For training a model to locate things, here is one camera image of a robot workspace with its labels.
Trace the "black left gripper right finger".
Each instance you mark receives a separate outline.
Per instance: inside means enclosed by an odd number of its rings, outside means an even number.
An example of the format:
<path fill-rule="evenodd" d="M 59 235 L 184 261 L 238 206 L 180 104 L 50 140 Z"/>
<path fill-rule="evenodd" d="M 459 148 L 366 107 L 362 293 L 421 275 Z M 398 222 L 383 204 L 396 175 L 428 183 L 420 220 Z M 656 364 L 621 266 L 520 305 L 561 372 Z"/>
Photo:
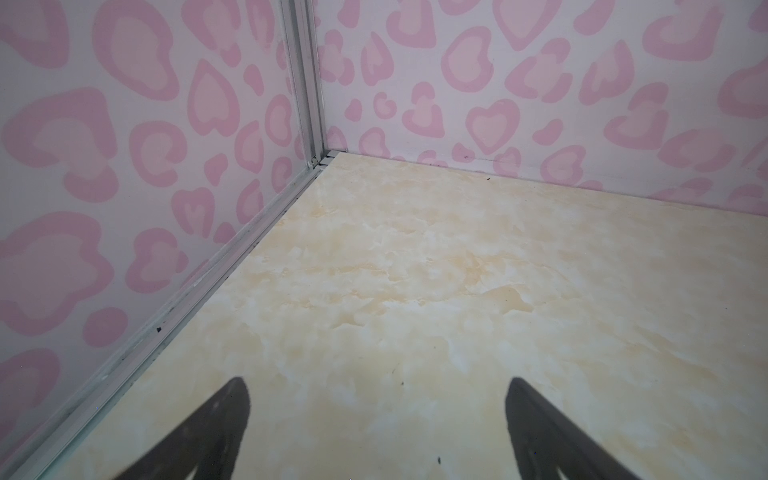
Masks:
<path fill-rule="evenodd" d="M 526 380 L 511 380 L 505 416 L 523 479 L 635 479 Z"/>

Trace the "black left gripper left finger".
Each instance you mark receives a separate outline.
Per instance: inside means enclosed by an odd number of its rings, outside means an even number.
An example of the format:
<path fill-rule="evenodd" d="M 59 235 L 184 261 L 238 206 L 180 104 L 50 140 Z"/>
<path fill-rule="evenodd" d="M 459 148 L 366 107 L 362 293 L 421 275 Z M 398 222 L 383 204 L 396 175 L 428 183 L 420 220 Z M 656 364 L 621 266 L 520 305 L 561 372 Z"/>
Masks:
<path fill-rule="evenodd" d="M 119 479 L 229 479 L 251 410 L 247 385 L 234 377 Z"/>

